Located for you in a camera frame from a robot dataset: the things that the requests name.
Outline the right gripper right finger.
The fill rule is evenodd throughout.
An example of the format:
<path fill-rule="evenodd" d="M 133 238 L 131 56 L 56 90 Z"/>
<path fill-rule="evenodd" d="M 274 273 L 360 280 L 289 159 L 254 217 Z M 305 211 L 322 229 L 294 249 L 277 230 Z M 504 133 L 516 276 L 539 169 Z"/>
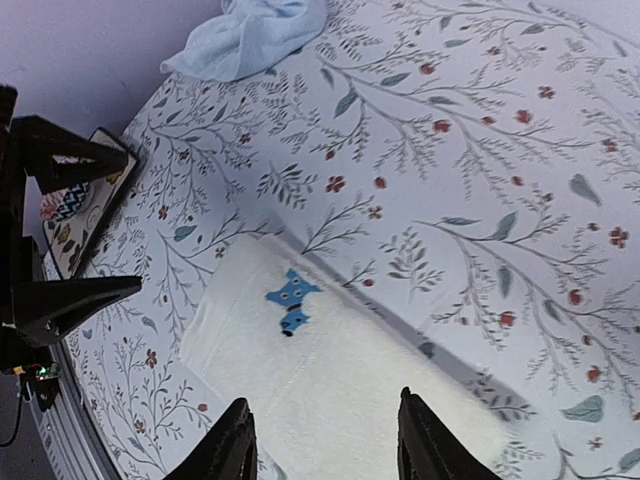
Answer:
<path fill-rule="evenodd" d="M 422 398 L 408 387 L 398 411 L 400 480 L 498 480 L 455 438 Z"/>

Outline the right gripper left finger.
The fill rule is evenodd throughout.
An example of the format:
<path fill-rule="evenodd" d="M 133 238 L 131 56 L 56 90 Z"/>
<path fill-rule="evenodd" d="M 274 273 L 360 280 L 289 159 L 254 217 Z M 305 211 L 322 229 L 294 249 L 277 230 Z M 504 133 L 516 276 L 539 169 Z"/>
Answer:
<path fill-rule="evenodd" d="M 257 470 L 254 417 L 236 398 L 165 480 L 256 480 Z"/>

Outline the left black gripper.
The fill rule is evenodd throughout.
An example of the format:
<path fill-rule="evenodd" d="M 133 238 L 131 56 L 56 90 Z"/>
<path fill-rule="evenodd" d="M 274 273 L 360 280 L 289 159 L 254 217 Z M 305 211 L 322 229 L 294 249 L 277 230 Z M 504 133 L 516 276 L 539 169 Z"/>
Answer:
<path fill-rule="evenodd" d="M 53 345 L 102 309 L 142 288 L 139 276 L 39 281 L 38 247 L 24 234 L 26 182 L 43 193 L 119 173 L 120 149 L 86 140 L 39 116 L 14 119 L 18 92 L 1 86 L 1 371 L 22 363 L 19 343 Z"/>

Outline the cream white towel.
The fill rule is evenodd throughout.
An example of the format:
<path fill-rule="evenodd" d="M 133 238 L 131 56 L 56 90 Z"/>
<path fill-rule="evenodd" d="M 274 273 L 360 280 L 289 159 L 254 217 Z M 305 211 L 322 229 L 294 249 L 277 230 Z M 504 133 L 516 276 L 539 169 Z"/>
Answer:
<path fill-rule="evenodd" d="M 484 466 L 500 420 L 427 356 L 274 237 L 226 251 L 179 358 L 220 399 L 247 399 L 290 479 L 394 479 L 400 394 L 419 395 Z"/>

